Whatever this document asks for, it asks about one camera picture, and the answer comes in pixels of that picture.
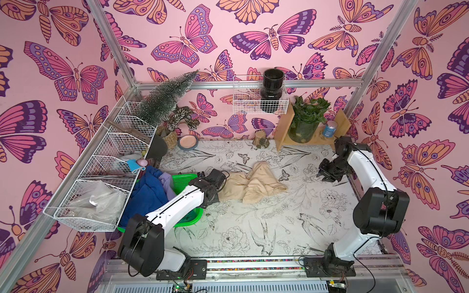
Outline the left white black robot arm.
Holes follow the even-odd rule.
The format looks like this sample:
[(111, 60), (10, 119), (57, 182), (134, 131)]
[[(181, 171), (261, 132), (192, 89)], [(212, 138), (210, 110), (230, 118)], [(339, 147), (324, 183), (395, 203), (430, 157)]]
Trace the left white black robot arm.
[(118, 257), (143, 277), (167, 271), (185, 276), (191, 271), (191, 257), (177, 248), (167, 248), (166, 236), (187, 214), (219, 202), (218, 193), (229, 175), (213, 169), (207, 176), (196, 177), (172, 200), (145, 216), (130, 218)]

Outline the green plastic laundry basket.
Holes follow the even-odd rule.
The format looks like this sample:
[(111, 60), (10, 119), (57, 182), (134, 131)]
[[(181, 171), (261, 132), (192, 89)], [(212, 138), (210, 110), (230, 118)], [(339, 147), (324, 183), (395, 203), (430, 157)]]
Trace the green plastic laundry basket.
[[(189, 182), (196, 178), (196, 174), (184, 174), (184, 175), (172, 175), (174, 187), (173, 190), (175, 191), (176, 195), (179, 195), (189, 184)], [(118, 231), (124, 232), (124, 228), (117, 228)]]

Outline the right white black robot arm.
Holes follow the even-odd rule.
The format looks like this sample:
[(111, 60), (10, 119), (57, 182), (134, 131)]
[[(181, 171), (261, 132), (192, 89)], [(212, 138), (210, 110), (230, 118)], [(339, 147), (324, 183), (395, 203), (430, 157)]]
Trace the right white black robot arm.
[(335, 156), (320, 163), (318, 176), (334, 183), (355, 173), (365, 193), (354, 208), (353, 225), (348, 232), (331, 243), (322, 257), (302, 260), (309, 278), (354, 277), (358, 255), (373, 240), (399, 232), (410, 203), (409, 196), (394, 187), (382, 173), (370, 146), (353, 142), (348, 136), (336, 139), (334, 146)]

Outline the beige t-shirt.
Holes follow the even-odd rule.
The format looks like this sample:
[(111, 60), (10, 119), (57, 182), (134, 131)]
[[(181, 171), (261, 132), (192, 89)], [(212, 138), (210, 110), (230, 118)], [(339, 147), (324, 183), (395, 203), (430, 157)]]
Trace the beige t-shirt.
[(219, 192), (219, 201), (236, 200), (255, 204), (263, 198), (275, 196), (288, 190), (272, 173), (266, 161), (257, 162), (249, 173), (231, 172)]

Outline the blue t-shirt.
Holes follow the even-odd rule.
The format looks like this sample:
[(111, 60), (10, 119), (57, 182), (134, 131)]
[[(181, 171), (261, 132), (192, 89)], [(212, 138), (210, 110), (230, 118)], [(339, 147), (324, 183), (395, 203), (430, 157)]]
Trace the blue t-shirt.
[(125, 229), (130, 218), (136, 214), (145, 216), (169, 202), (160, 181), (162, 174), (160, 169), (152, 166), (145, 169), (143, 176), (134, 186), (118, 227)]

